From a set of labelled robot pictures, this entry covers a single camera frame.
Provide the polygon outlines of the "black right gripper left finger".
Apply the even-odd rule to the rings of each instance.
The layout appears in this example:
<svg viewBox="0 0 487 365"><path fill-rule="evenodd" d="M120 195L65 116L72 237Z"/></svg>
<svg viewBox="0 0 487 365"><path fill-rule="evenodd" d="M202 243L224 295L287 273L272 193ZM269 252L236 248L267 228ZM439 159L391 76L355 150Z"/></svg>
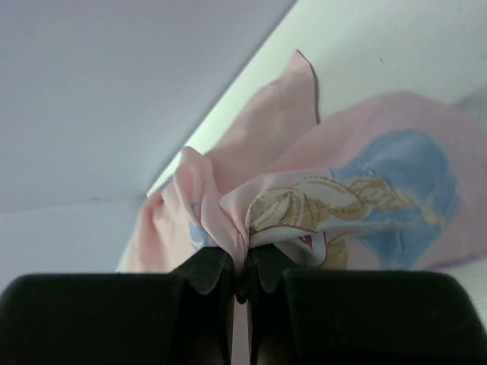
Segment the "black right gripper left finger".
<svg viewBox="0 0 487 365"><path fill-rule="evenodd" d="M1 295L3 364L227 364L232 262L166 274L35 274Z"/></svg>

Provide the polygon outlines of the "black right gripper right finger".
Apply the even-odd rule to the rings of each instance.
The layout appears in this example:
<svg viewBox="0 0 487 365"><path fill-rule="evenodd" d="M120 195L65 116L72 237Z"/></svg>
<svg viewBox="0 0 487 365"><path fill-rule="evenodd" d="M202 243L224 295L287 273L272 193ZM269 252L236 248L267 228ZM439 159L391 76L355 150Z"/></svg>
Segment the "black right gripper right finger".
<svg viewBox="0 0 487 365"><path fill-rule="evenodd" d="M253 364L484 364L461 285L420 271L302 268L274 246L247 260Z"/></svg>

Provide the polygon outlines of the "pink purple Elsa pillowcase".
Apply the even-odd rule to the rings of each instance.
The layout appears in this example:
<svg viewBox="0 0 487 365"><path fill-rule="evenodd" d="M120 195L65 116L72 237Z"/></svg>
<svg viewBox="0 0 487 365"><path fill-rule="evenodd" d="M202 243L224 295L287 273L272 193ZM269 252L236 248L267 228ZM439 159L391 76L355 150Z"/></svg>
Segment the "pink purple Elsa pillowcase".
<svg viewBox="0 0 487 365"><path fill-rule="evenodd" d="M463 111L411 93L325 121L296 53L210 151L181 151L140 211L124 271L166 274L205 248L232 262L248 303L250 250L302 268L446 274L486 257L486 134Z"/></svg>

